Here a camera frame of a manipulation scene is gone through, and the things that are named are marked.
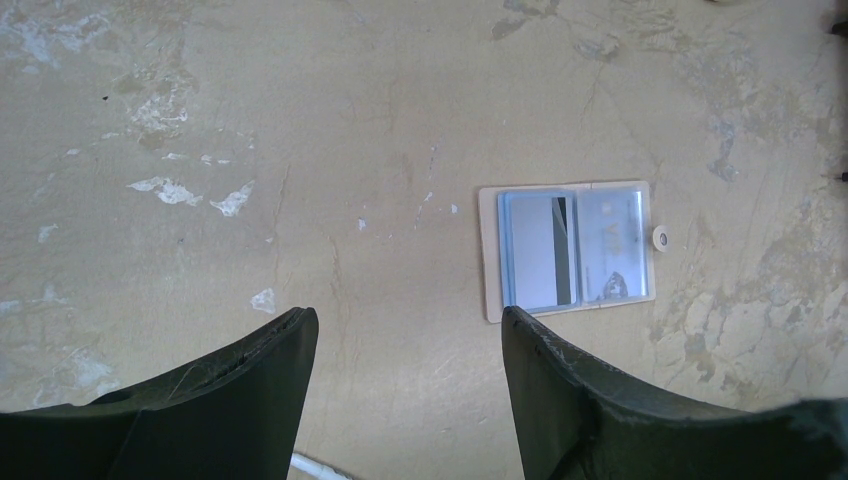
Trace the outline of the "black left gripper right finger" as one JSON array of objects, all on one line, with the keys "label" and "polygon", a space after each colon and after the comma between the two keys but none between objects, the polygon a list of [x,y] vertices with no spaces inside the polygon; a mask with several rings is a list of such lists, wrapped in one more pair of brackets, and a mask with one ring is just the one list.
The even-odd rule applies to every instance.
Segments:
[{"label": "black left gripper right finger", "polygon": [[847,403],[749,413],[642,381],[508,307],[502,353],[528,479],[843,479]]}]

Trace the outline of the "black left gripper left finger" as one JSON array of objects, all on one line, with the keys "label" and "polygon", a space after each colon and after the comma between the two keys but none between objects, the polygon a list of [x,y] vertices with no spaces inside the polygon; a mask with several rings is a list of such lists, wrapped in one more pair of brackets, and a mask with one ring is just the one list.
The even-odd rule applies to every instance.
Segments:
[{"label": "black left gripper left finger", "polygon": [[1,417],[5,479],[284,479],[319,322],[294,308],[244,338],[75,406]]}]

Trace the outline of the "silver pen on table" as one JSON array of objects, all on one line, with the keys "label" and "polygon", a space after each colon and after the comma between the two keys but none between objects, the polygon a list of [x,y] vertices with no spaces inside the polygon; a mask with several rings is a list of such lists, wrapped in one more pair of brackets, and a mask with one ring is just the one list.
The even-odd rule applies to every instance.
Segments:
[{"label": "silver pen on table", "polygon": [[333,467],[310,459],[300,453],[293,453],[290,465],[292,468],[309,475],[315,480],[352,480],[352,477]]}]

